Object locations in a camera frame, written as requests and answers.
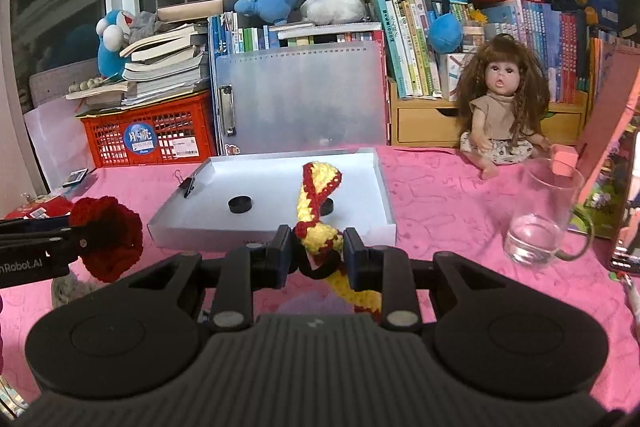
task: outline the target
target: drawer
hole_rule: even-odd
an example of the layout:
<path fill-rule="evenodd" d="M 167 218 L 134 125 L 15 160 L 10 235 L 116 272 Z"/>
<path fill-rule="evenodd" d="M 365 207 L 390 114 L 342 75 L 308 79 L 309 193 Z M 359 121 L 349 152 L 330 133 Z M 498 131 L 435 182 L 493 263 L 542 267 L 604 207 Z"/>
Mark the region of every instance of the drawer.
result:
<path fill-rule="evenodd" d="M 398 142 L 459 142 L 457 110 L 398 108 Z"/>
<path fill-rule="evenodd" d="M 568 112 L 550 113 L 542 122 L 542 134 L 551 143 L 572 145 L 580 134 L 580 114 Z"/>

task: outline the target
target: table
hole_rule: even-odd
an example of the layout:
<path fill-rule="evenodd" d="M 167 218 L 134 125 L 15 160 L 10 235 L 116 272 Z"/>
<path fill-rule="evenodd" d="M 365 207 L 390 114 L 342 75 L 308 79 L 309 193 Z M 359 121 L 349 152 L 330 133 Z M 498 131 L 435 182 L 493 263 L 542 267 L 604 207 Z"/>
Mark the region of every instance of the table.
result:
<path fill-rule="evenodd" d="M 451 150 L 378 149 L 393 210 L 398 222 L 398 246 L 414 259 L 430 259 L 439 250 L 450 250 L 511 279 L 561 299 L 591 314 L 609 335 L 609 358 L 598 378 L 593 396 L 607 409 L 631 409 L 640 402 L 639 346 L 632 336 L 633 317 L 625 305 L 622 286 L 609 280 L 598 261 L 608 243 L 596 241 L 593 251 L 573 263 L 558 261 L 544 273 L 535 273 L 509 261 L 502 251 L 512 205 L 518 197 L 520 166 L 500 168 L 500 176 L 483 182 L 478 170 Z M 138 212 L 147 223 L 160 204 L 175 190 L 175 171 L 187 177 L 196 165 L 145 166 L 99 169 L 83 185 L 84 195 L 116 196 Z M 584 238 L 567 234 L 565 248 L 577 251 Z M 172 255 L 153 244 L 145 227 L 145 250 L 130 271 L 136 271 Z M 81 262 L 72 265 L 81 279 L 88 274 Z M 274 312 L 306 296 L 321 299 L 329 294 L 322 282 L 299 273 L 289 277 L 283 291 L 261 290 L 255 296 L 257 314 Z M 419 292 L 425 321 L 434 319 L 427 292 Z M 24 358 L 29 329 L 50 311 L 50 282 L 39 282 L 0 291 L 4 341 L 4 375 L 28 400 L 39 391 Z"/>

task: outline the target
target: white box tray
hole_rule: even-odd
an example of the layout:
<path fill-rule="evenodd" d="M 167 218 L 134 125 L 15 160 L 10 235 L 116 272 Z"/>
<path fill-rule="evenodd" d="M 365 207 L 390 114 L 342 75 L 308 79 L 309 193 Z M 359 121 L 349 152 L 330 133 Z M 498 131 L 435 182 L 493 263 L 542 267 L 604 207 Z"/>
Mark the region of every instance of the white box tray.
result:
<path fill-rule="evenodd" d="M 296 224 L 302 166 L 326 162 L 342 173 L 331 194 L 334 211 L 321 218 L 337 230 L 355 228 L 364 244 L 395 246 L 396 221 L 375 149 L 219 156 L 193 173 L 185 198 L 178 188 L 149 221 L 156 245 L 190 251 L 226 252 L 248 243 L 268 243 L 280 225 Z M 235 196 L 252 198 L 244 214 L 229 211 Z"/>

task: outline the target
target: circular pad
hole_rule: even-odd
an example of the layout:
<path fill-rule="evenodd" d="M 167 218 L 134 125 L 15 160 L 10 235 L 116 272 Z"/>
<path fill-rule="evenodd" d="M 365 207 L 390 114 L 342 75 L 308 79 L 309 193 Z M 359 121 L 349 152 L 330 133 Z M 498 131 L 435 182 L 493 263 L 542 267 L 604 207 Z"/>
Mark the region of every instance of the circular pad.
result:
<path fill-rule="evenodd" d="M 162 291 L 105 288 L 45 315 L 25 354 L 45 389 L 81 399 L 144 393 L 181 374 L 199 350 L 196 322 Z"/>
<path fill-rule="evenodd" d="M 249 212 L 251 207 L 254 206 L 254 202 L 249 196 L 236 196 L 231 198 L 228 202 L 229 210 L 234 214 L 244 214 Z"/>
<path fill-rule="evenodd" d="M 468 385 L 520 400 L 588 391 L 609 351 L 590 315 L 515 288 L 473 292 L 438 320 L 435 348 Z"/>
<path fill-rule="evenodd" d="M 320 217 L 328 216 L 334 211 L 334 200 L 326 198 L 320 205 Z"/>

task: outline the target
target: mug handle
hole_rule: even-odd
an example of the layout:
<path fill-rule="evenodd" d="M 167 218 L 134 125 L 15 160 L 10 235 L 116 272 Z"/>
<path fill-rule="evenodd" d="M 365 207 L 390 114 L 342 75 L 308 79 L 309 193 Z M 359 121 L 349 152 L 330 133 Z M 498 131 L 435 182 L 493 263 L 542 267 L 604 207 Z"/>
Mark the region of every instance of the mug handle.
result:
<path fill-rule="evenodd" d="M 572 213 L 574 214 L 575 217 L 580 219 L 580 221 L 584 224 L 585 228 L 587 229 L 587 242 L 578 253 L 573 255 L 566 253 L 564 250 L 558 250 L 556 252 L 556 257 L 558 257 L 558 259 L 562 261 L 575 261 L 576 259 L 580 259 L 580 257 L 586 254 L 587 251 L 591 248 L 591 245 L 593 244 L 593 239 L 595 237 L 595 230 L 593 228 L 593 223 L 591 222 L 591 218 L 587 216 L 587 214 L 585 214 L 583 211 L 581 211 L 580 208 L 577 208 L 577 207 L 575 207 L 572 210 Z"/>

